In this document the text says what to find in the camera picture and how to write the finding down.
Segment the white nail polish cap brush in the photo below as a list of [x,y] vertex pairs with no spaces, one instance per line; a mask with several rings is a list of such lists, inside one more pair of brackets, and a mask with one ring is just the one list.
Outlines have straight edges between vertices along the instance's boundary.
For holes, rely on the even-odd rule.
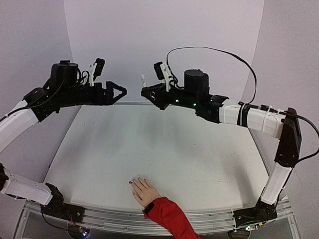
[[141,75],[141,82],[142,82],[142,87],[143,88],[146,88],[148,86],[145,75]]

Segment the red jacket sleeve forearm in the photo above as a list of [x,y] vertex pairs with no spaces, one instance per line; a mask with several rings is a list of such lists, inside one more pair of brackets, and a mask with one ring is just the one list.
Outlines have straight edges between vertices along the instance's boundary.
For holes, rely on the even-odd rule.
[[160,197],[143,210],[146,219],[150,219],[167,229],[175,239],[200,239],[194,231],[182,209],[167,197]]

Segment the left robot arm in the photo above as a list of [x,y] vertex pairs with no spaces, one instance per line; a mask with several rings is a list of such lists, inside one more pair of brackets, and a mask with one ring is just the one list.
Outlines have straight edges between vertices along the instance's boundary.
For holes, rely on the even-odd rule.
[[[62,60],[52,65],[50,78],[43,87],[26,94],[0,120],[0,149],[4,151],[22,133],[44,121],[62,108],[74,106],[111,106],[127,94],[127,90],[111,81],[96,83],[102,74],[105,60],[96,59],[84,80],[78,64]],[[47,206],[54,216],[67,213],[63,195],[56,186],[38,183],[21,177],[4,166],[0,167],[0,192]]]

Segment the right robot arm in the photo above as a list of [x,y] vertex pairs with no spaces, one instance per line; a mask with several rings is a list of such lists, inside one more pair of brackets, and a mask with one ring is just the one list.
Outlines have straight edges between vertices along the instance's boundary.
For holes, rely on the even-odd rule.
[[289,108],[283,112],[211,95],[209,76],[201,70],[186,70],[181,89],[172,85],[173,76],[168,71],[159,74],[159,81],[148,86],[145,76],[141,76],[141,95],[160,110],[169,105],[190,108],[207,121],[246,127],[279,139],[275,166],[260,196],[261,202],[274,204],[299,160],[302,137],[296,111]]

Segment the mannequin hand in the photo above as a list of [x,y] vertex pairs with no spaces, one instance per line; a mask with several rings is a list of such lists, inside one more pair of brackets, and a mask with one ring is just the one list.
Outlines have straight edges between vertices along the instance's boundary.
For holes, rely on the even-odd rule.
[[158,190],[152,186],[149,180],[143,178],[132,179],[129,181],[133,189],[133,197],[142,207],[148,206],[155,199],[160,198],[161,195]]

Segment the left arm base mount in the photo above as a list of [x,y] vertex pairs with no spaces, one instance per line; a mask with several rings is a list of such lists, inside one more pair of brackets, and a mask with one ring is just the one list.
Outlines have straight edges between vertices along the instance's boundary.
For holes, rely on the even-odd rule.
[[47,204],[41,205],[41,212],[55,218],[81,223],[85,209],[81,206],[65,203],[62,193],[56,186],[49,183],[45,183],[45,185],[49,188],[52,198]]

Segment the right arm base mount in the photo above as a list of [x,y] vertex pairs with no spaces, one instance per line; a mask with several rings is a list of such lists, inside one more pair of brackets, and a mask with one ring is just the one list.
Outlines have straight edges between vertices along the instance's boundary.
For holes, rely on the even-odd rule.
[[244,228],[276,219],[278,199],[279,197],[275,199],[274,203],[268,204],[263,202],[260,197],[254,207],[235,210],[233,212],[235,228]]

